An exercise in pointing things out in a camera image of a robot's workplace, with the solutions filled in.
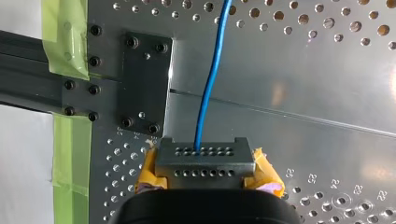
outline metal connector block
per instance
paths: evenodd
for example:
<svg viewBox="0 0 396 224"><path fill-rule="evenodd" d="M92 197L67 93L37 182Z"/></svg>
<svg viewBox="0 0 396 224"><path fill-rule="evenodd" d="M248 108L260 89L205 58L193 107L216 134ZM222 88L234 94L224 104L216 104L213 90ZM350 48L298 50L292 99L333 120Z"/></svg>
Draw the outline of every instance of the metal connector block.
<svg viewBox="0 0 396 224"><path fill-rule="evenodd" d="M155 162L155 175L168 179L169 189L240 189L252 176L255 163L246 138L233 143L174 143L164 138Z"/></svg>

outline metal sheet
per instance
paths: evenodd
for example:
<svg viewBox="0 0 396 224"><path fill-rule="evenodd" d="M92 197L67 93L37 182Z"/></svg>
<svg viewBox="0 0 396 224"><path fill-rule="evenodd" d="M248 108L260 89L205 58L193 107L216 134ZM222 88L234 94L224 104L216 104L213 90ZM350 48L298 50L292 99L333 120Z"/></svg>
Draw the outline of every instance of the metal sheet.
<svg viewBox="0 0 396 224"><path fill-rule="evenodd" d="M165 134L177 142L191 141L200 100L171 94ZM367 223L371 215L377 216L379 223L396 221L396 216L384 214L387 209L394 212L396 207L395 138L210 102L204 141L232 141L242 135L253 148L263 147L285 181L288 202L306 223L330 223L332 217L338 217L339 223ZM325 211L327 203L331 211ZM361 211L363 203L369 208ZM347 217L347 209L352 209L355 216Z"/></svg>
<svg viewBox="0 0 396 224"><path fill-rule="evenodd" d="M167 2L171 4L165 7L162 3ZM102 23L113 35L126 28L172 36L176 50L171 87L202 94L215 42L214 19L222 1L211 1L211 12L205 11L205 2L190 2L191 8L186 9L181 0L95 1L90 4L89 21ZM396 8L388 8L386 1L361 5L358 1L311 0L298 2L295 9L289 1L268 2L273 4L233 1L236 13L228 22L213 96L394 133L396 50L389 50L389 42L396 41L392 32ZM317 13L316 4L324 10ZM347 16L341 14L344 7L350 8ZM253 8L260 11L259 17L249 16ZM282 21L274 20L277 11L283 12ZM377 19L369 18L370 11L378 12ZM199 21L193 19L195 14ZM309 21L301 25L299 16L304 14ZM328 18L334 20L333 28L324 27ZM242 28L237 27L238 21L243 21L238 23L244 23ZM353 21L362 24L358 32L349 30ZM260 29L263 23L268 25L265 32ZM390 27L388 35L377 34L382 24ZM292 32L285 35L288 26ZM308 36L310 31L317 32L315 38ZM341 42L334 41L337 34L343 35ZM361 44L363 38L370 38L369 46ZM117 53L111 45L103 45L103 50ZM108 73L117 75L116 71Z"/></svg>

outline hole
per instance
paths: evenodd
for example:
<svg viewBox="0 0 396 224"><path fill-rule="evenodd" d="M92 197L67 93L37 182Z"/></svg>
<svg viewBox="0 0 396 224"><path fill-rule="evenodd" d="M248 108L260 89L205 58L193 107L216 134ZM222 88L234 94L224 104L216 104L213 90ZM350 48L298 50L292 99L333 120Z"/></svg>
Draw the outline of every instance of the hole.
<svg viewBox="0 0 396 224"><path fill-rule="evenodd" d="M317 5L315 5L315 11L317 12L317 13L320 13L320 12L322 12L324 10L324 6L322 5L322 4L317 4Z"/></svg>
<svg viewBox="0 0 396 224"><path fill-rule="evenodd" d="M131 175L131 176L137 175L136 169L131 169L131 170L129 170L129 175Z"/></svg>
<svg viewBox="0 0 396 224"><path fill-rule="evenodd" d="M231 170L231 171L228 172L228 176L234 176L234 175L235 175L235 171L234 170Z"/></svg>
<svg viewBox="0 0 396 224"><path fill-rule="evenodd" d="M323 198L323 193L322 192L316 192L315 193L315 198L317 198L317 199Z"/></svg>
<svg viewBox="0 0 396 224"><path fill-rule="evenodd" d="M299 187L295 187L295 188L293 189L293 192L294 192L294 193L300 193L300 192L301 192L301 189L300 189Z"/></svg>
<svg viewBox="0 0 396 224"><path fill-rule="evenodd" d="M313 39L313 38L318 36L318 32L317 31L310 31L308 33L308 36L309 36L309 38Z"/></svg>
<svg viewBox="0 0 396 224"><path fill-rule="evenodd" d="M375 20L376 18L378 18L378 12L377 11L371 11L369 14L369 18L372 20Z"/></svg>
<svg viewBox="0 0 396 224"><path fill-rule="evenodd" d="M341 42L341 41L343 41L343 39L344 39L343 35L335 35L334 36L334 41L335 42Z"/></svg>
<svg viewBox="0 0 396 224"><path fill-rule="evenodd" d="M134 191L134 185L128 186L128 191L129 191L129 192L133 192L133 191Z"/></svg>
<svg viewBox="0 0 396 224"><path fill-rule="evenodd" d="M163 6L165 7L169 7L172 4L171 0L162 0L162 2L163 2Z"/></svg>
<svg viewBox="0 0 396 224"><path fill-rule="evenodd" d="M359 5L367 5L370 2L370 0L358 0Z"/></svg>
<svg viewBox="0 0 396 224"><path fill-rule="evenodd" d="M363 46L369 46L369 45L370 45L370 42L371 42L370 38L363 38L363 39L361 40L361 44L362 44Z"/></svg>
<svg viewBox="0 0 396 224"><path fill-rule="evenodd" d="M258 8L254 7L253 9L250 10L249 14L251 18L256 19L260 16L260 11Z"/></svg>
<svg viewBox="0 0 396 224"><path fill-rule="evenodd" d="M334 27L335 20L333 18L326 18L323 21L323 27L326 29L332 29Z"/></svg>
<svg viewBox="0 0 396 224"><path fill-rule="evenodd" d="M349 30L352 32L358 32L361 30L361 22L359 21L353 21L350 23Z"/></svg>
<svg viewBox="0 0 396 224"><path fill-rule="evenodd" d="M176 11L172 12L172 17L173 17L173 19L177 20L179 17L178 12L176 12Z"/></svg>
<svg viewBox="0 0 396 224"><path fill-rule="evenodd" d="M213 5L213 3L208 2L204 4L204 10L207 12L212 12L214 8L215 6Z"/></svg>
<svg viewBox="0 0 396 224"><path fill-rule="evenodd" d="M190 175L190 171L187 171L187 170L186 170L186 171L183 171L183 175L184 175L184 176L189 176L189 175Z"/></svg>
<svg viewBox="0 0 396 224"><path fill-rule="evenodd" d="M114 10L120 10L121 9L120 3L113 4L113 8L114 8Z"/></svg>
<svg viewBox="0 0 396 224"><path fill-rule="evenodd" d="M120 184L119 184L119 181L114 180L113 182L111 182L111 185L112 185L114 188L117 188Z"/></svg>
<svg viewBox="0 0 396 224"><path fill-rule="evenodd" d="M198 15L198 14L195 14L195 15L192 16L192 20L193 21L199 21L200 19L201 19L201 16Z"/></svg>
<svg viewBox="0 0 396 224"><path fill-rule="evenodd" d="M135 152L131 153L131 159L132 159L133 161L137 160L138 157L139 157L139 156L137 155L137 153L135 153Z"/></svg>
<svg viewBox="0 0 396 224"><path fill-rule="evenodd" d="M341 9L341 15L343 15L343 16L349 16L349 14L350 14L350 8L349 8L349 7L343 7L343 8Z"/></svg>
<svg viewBox="0 0 396 224"><path fill-rule="evenodd" d="M353 211L352 209L347 209L345 211L345 215L346 215L346 217L354 217L355 216L355 211Z"/></svg>
<svg viewBox="0 0 396 224"><path fill-rule="evenodd" d="M190 8L192 8L192 1L191 0L184 0L183 3L182 3L182 6L185 9L190 9Z"/></svg>
<svg viewBox="0 0 396 224"><path fill-rule="evenodd" d="M347 202L347 200L345 198L339 198L337 199L337 203L338 204L345 204Z"/></svg>
<svg viewBox="0 0 396 224"><path fill-rule="evenodd" d="M386 217L391 217L391 216L393 216L393 211L390 209L387 209L387 210L385 210L384 215Z"/></svg>
<svg viewBox="0 0 396 224"><path fill-rule="evenodd" d="M302 206L308 206L309 204L311 204L311 202L309 201L309 198L303 197L303 198L300 200L300 204L301 204Z"/></svg>
<svg viewBox="0 0 396 224"><path fill-rule="evenodd" d="M225 176L225 171L220 170L220 171L219 171L219 176Z"/></svg>
<svg viewBox="0 0 396 224"><path fill-rule="evenodd" d="M210 171L210 176L215 176L218 172L216 172L215 170L211 170Z"/></svg>
<svg viewBox="0 0 396 224"><path fill-rule="evenodd" d="M285 14L282 11L277 11L274 13L274 21L283 21Z"/></svg>
<svg viewBox="0 0 396 224"><path fill-rule="evenodd" d="M289 194L287 192L283 192L282 199L287 200L289 198Z"/></svg>
<svg viewBox="0 0 396 224"><path fill-rule="evenodd" d="M317 215L318 215L317 211L310 211L309 212L309 216L311 216L311 217L316 217Z"/></svg>
<svg viewBox="0 0 396 224"><path fill-rule="evenodd" d="M309 22L308 15L303 14L303 15L299 16L298 23L300 23L301 25L306 25L308 22Z"/></svg>
<svg viewBox="0 0 396 224"><path fill-rule="evenodd" d="M387 0L388 8L396 8L396 0Z"/></svg>
<svg viewBox="0 0 396 224"><path fill-rule="evenodd" d="M260 30L261 31L267 31L268 30L268 24L267 23L262 23L260 25Z"/></svg>
<svg viewBox="0 0 396 224"><path fill-rule="evenodd" d="M290 2L289 6L291 9L296 9L298 7L298 2Z"/></svg>
<svg viewBox="0 0 396 224"><path fill-rule="evenodd" d="M285 35L290 35L291 32L293 31L293 29L291 29L291 27L287 26L287 27L285 27L285 29L283 31L285 32Z"/></svg>
<svg viewBox="0 0 396 224"><path fill-rule="evenodd" d="M236 23L236 26L239 27L239 28L242 28L242 27L245 26L245 22L244 22L244 21L238 21L238 22Z"/></svg>
<svg viewBox="0 0 396 224"><path fill-rule="evenodd" d="M387 25L381 25L380 27L378 27L378 34L379 35L387 35L389 34L389 27Z"/></svg>
<svg viewBox="0 0 396 224"><path fill-rule="evenodd" d="M236 13L236 7L235 6L231 6L231 8L230 8L230 15L232 16L232 15L235 15L235 13Z"/></svg>
<svg viewBox="0 0 396 224"><path fill-rule="evenodd" d="M158 10L158 8L154 8L151 10L151 14L153 16L158 16L158 14L160 14L160 10Z"/></svg>
<svg viewBox="0 0 396 224"><path fill-rule="evenodd" d="M322 205L322 210L323 210L324 212L330 212L330 211L332 211L332 205L329 204L329 203L324 203L324 204Z"/></svg>
<svg viewBox="0 0 396 224"><path fill-rule="evenodd" d="M394 50L394 49L396 49L396 42L390 42L388 44L388 46L389 46L389 49Z"/></svg>
<svg viewBox="0 0 396 224"><path fill-rule="evenodd" d="M118 172L119 170L120 170L120 166L117 165L117 164L115 164L115 165L113 166L113 171Z"/></svg>
<svg viewBox="0 0 396 224"><path fill-rule="evenodd" d="M201 176L203 176L203 177L207 176L207 170L201 171Z"/></svg>
<svg viewBox="0 0 396 224"><path fill-rule="evenodd" d="M330 218L330 222L339 222L340 218L339 217L332 217Z"/></svg>
<svg viewBox="0 0 396 224"><path fill-rule="evenodd" d="M146 117L145 112L140 112L139 113L139 118L144 119Z"/></svg>
<svg viewBox="0 0 396 224"><path fill-rule="evenodd" d="M370 215L367 217L367 221L370 223L377 223L379 221L378 216Z"/></svg>
<svg viewBox="0 0 396 224"><path fill-rule="evenodd" d="M362 203L361 205L359 205L359 209L363 212L369 210L370 208L371 205L368 203Z"/></svg>

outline screw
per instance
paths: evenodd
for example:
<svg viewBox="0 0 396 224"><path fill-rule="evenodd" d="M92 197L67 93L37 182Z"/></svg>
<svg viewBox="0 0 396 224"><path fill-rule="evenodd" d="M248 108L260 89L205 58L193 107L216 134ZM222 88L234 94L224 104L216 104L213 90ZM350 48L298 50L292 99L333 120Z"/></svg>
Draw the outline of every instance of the screw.
<svg viewBox="0 0 396 224"><path fill-rule="evenodd" d="M96 112L91 112L91 113L88 115L88 119L89 119L90 121L94 122L94 121L96 121L97 119L99 119L99 115L98 115L98 113L96 113Z"/></svg>
<svg viewBox="0 0 396 224"><path fill-rule="evenodd" d="M124 126L125 128L129 128L134 124L134 121L130 118L126 118L122 120L122 126Z"/></svg>
<svg viewBox="0 0 396 224"><path fill-rule="evenodd" d="M146 60L149 60L149 59L151 58L151 55L149 55L149 53L145 53L145 54L143 54L143 57L144 57Z"/></svg>
<svg viewBox="0 0 396 224"><path fill-rule="evenodd" d="M67 80L65 83L64 83L64 87L67 89L67 90L73 90L75 87L76 87L76 83L74 82L74 81L72 81L72 80Z"/></svg>
<svg viewBox="0 0 396 224"><path fill-rule="evenodd" d="M73 115L76 114L76 110L75 110L75 108L74 108L73 106L69 106L69 107L67 107L67 108L64 110L64 113L65 113L67 116L73 116Z"/></svg>
<svg viewBox="0 0 396 224"><path fill-rule="evenodd" d="M100 58L98 58L98 57L96 57L96 56L93 56L93 57L90 58L89 63L90 63L90 65L91 65L92 67L96 67L96 66L99 66L99 65L100 65L101 60L100 60Z"/></svg>
<svg viewBox="0 0 396 224"><path fill-rule="evenodd" d="M150 133L157 133L159 130L160 130L160 126L159 126L158 124L151 124L151 125L148 127L148 131L149 131Z"/></svg>
<svg viewBox="0 0 396 224"><path fill-rule="evenodd" d="M93 25L91 27L91 34L95 35L95 36L99 36L102 34L102 27L98 26L98 25Z"/></svg>
<svg viewBox="0 0 396 224"><path fill-rule="evenodd" d="M126 46L135 49L139 45L139 40L136 37L129 37L126 40Z"/></svg>
<svg viewBox="0 0 396 224"><path fill-rule="evenodd" d="M100 88L99 88L98 86L96 86L96 85L91 85L91 86L88 88L88 92L89 92L90 94L92 94L92 95L96 95L96 94L98 94L98 93L100 92Z"/></svg>
<svg viewBox="0 0 396 224"><path fill-rule="evenodd" d="M166 53L166 51L168 51L168 46L166 44L159 44L155 46L155 50L159 53Z"/></svg>

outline blue wire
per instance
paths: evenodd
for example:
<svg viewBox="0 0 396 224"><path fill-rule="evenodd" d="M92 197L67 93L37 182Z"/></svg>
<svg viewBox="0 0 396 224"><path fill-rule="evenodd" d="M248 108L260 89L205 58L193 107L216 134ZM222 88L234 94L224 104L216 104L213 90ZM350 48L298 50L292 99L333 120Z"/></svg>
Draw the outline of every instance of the blue wire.
<svg viewBox="0 0 396 224"><path fill-rule="evenodd" d="M212 92L213 85L215 84L215 80L216 80L216 75L218 74L218 70L219 70L221 51L224 42L225 27L227 24L227 19L230 12L232 1L233 0L224 0L224 5L221 10L218 35L216 38L215 52L213 55L212 65L210 67L210 74L209 77L207 78L204 95L202 97L201 107L199 109L197 127L195 131L194 148L196 151L199 151L201 147L202 131L204 128L206 110L209 104L210 93Z"/></svg>

